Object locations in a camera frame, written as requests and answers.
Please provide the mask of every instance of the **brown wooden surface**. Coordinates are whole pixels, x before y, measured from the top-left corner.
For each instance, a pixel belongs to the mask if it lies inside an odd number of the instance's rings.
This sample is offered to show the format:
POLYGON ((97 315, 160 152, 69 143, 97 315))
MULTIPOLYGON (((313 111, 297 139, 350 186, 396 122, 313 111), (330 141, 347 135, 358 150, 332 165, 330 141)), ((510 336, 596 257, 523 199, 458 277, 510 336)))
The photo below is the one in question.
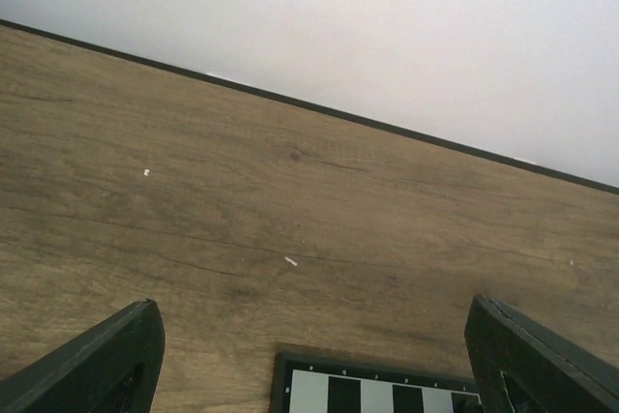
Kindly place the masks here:
POLYGON ((478 292, 619 365, 619 196, 4 27, 0 141, 0 377, 143 297, 156 412, 281 343, 470 375, 478 292))

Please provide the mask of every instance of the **white wall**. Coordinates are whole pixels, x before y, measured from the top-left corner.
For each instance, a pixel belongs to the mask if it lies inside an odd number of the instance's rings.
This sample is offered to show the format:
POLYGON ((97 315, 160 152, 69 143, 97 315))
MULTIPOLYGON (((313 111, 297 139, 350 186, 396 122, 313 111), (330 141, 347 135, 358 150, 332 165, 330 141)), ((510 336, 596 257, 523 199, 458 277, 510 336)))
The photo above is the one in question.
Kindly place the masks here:
POLYGON ((0 17, 619 186, 619 0, 0 0, 0 17))

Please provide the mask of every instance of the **chessboard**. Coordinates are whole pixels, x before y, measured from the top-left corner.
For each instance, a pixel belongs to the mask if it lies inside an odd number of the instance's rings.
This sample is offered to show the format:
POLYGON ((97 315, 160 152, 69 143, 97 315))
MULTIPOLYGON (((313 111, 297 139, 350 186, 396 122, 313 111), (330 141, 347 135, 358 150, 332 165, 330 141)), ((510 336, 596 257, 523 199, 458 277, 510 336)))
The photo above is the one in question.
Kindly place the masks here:
POLYGON ((276 360, 271 413, 454 413, 479 403, 475 383, 281 353, 276 360))

